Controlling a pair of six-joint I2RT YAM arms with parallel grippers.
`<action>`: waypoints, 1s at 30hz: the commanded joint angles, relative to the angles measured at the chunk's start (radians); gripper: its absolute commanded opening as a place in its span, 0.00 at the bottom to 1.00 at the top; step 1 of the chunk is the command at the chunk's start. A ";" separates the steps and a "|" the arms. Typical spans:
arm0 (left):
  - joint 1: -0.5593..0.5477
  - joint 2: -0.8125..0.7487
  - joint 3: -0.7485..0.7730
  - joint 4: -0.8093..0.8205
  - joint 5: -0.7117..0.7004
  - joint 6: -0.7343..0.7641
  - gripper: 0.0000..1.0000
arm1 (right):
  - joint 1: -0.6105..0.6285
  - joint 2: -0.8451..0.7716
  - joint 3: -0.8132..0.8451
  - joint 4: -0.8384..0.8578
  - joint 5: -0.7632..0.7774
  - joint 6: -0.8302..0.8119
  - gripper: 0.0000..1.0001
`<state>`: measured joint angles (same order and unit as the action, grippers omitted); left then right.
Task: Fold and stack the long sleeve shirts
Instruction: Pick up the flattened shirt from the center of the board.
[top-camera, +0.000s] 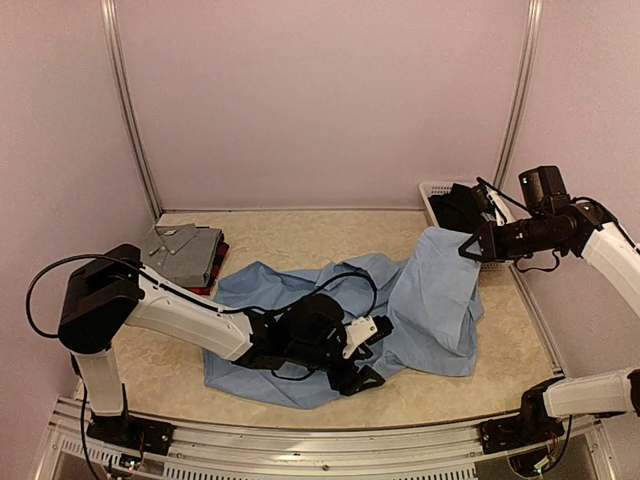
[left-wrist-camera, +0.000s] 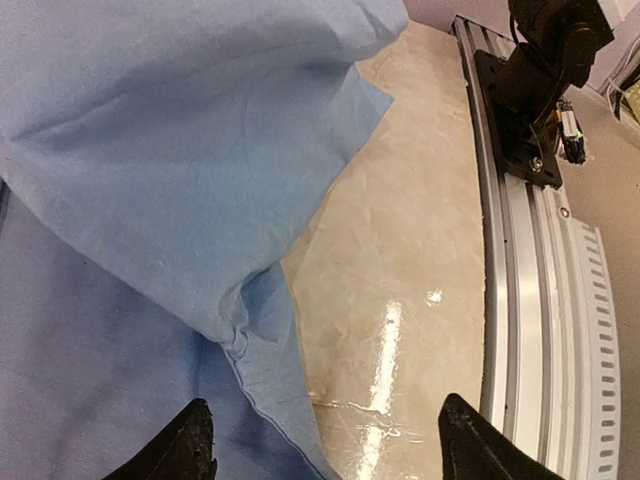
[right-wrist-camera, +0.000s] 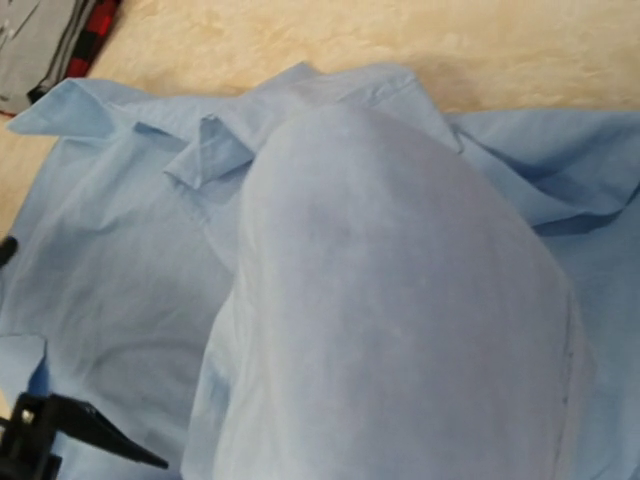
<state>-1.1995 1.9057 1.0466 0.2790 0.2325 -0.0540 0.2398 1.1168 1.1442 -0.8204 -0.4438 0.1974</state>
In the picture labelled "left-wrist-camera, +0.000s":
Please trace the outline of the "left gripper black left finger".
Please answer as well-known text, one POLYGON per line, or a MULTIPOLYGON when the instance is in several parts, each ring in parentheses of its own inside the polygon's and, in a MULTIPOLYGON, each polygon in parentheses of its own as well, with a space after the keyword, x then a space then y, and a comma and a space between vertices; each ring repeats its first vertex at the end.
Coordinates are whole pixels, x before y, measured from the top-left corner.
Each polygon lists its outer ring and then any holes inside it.
POLYGON ((148 444, 104 480, 214 479, 214 424, 204 399, 192 400, 148 444))

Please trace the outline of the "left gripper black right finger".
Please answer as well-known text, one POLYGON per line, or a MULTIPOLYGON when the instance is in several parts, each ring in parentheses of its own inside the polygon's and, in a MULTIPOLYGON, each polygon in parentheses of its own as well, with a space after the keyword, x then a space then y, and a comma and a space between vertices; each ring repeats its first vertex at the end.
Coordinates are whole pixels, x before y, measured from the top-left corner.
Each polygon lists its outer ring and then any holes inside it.
POLYGON ((456 393, 446 397, 438 427, 444 480, 561 480, 519 450, 456 393))

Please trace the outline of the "light blue long sleeve shirt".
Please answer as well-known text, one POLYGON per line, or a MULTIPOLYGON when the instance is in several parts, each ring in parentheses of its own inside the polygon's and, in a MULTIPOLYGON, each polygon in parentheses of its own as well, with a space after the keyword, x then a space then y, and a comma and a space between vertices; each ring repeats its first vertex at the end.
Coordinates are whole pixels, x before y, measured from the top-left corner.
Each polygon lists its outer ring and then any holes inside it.
POLYGON ((1 475, 104 479, 192 400, 214 479, 332 479, 281 266, 391 105, 400 1, 1 5, 1 475))

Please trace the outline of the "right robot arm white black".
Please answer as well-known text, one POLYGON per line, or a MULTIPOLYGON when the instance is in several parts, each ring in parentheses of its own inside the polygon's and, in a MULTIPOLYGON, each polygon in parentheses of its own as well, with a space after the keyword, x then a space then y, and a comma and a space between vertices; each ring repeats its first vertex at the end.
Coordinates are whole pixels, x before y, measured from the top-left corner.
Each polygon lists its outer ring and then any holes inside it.
POLYGON ((495 80, 495 95, 529 122, 542 122, 566 89, 583 87, 598 51, 614 40, 597 1, 510 1, 523 39, 495 80))

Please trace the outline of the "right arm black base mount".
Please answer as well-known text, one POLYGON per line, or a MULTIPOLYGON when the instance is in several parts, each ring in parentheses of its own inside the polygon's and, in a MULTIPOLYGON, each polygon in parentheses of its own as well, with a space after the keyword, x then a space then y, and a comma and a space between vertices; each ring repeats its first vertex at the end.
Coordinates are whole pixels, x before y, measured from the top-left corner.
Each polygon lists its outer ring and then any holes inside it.
POLYGON ((555 139, 540 119, 556 98, 554 74, 527 43, 506 60, 478 50, 474 62, 498 170, 541 188, 560 188, 555 139))

